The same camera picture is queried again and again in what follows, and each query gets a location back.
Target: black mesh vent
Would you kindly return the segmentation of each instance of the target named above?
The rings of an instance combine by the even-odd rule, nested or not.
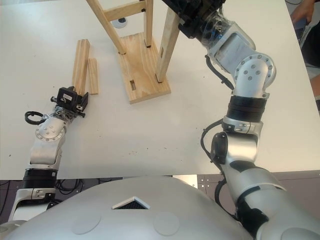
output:
[[[126,205],[123,205],[123,206],[118,207],[116,209],[147,209],[147,208],[142,206],[137,201],[132,201],[132,202],[129,202]]]

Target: wooden plank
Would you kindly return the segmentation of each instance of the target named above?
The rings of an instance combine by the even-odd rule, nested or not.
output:
[[[154,12],[154,0],[145,1],[145,12],[143,16],[144,21],[144,43],[147,48],[150,47],[152,42],[152,21]]]
[[[166,78],[169,62],[179,35],[179,21],[179,16],[168,7],[155,71],[159,83]]]
[[[97,59],[89,58],[88,61],[89,78],[90,78],[90,95],[99,94],[99,79],[98,79],[98,63]]]
[[[73,65],[72,85],[78,95],[83,96],[86,92],[86,78],[90,42],[88,39],[79,40],[76,44],[75,59]]]
[[[120,54],[125,54],[126,50],[124,48],[124,45],[121,43],[121,39],[118,36],[116,30],[114,27],[111,25],[109,20],[106,18],[103,8],[101,7],[100,3],[98,0],[86,0],[86,2],[89,4],[90,8],[98,18],[99,22],[102,24],[104,30],[106,33],[109,35],[111,38],[112,42],[116,46],[118,52]]]
[[[167,79],[158,83],[155,75],[158,50],[154,39],[149,48],[142,32],[121,39],[127,52],[118,57],[130,104],[171,93]]]
[[[145,1],[136,1],[121,6],[113,7],[108,10],[104,10],[103,13],[105,17],[111,22],[113,20],[141,13],[142,10],[145,8]]]

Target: white tabletop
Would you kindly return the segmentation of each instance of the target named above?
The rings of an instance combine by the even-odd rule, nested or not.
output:
[[[100,2],[109,8],[127,1]],[[157,46],[166,9],[154,1]],[[320,169],[320,118],[285,2],[227,0],[224,12],[277,67],[256,164],[272,172]],[[23,177],[35,138],[24,113],[50,113],[50,97],[71,85],[79,39],[89,39],[98,61],[100,94],[89,97],[86,117],[68,129],[59,178],[219,172],[200,136],[225,115],[230,91],[207,68],[197,40],[179,35],[167,71],[171,94],[130,105],[115,48],[85,0],[8,5],[0,13],[0,179]],[[138,14],[118,32],[142,31]],[[208,134],[208,146],[220,130]]]

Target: black band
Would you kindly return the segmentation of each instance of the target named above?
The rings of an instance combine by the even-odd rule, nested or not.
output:
[[[29,119],[29,116],[39,116],[39,117],[43,117],[43,114],[37,111],[27,111],[24,114],[24,120],[31,125],[39,125],[45,122],[45,119],[41,119],[40,121],[33,121],[31,119]]]
[[[23,189],[54,188],[57,170],[27,169],[23,178]]]
[[[266,103],[264,98],[232,96],[226,116],[239,121],[259,123]]]

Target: wooden structure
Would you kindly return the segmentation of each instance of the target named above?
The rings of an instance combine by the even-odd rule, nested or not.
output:
[[[131,104],[171,92],[166,72],[179,34],[179,17],[168,8],[160,54],[152,38],[153,0],[140,0],[103,10],[98,0],[86,0],[118,50],[125,90]],[[119,37],[110,21],[144,14],[144,32]]]

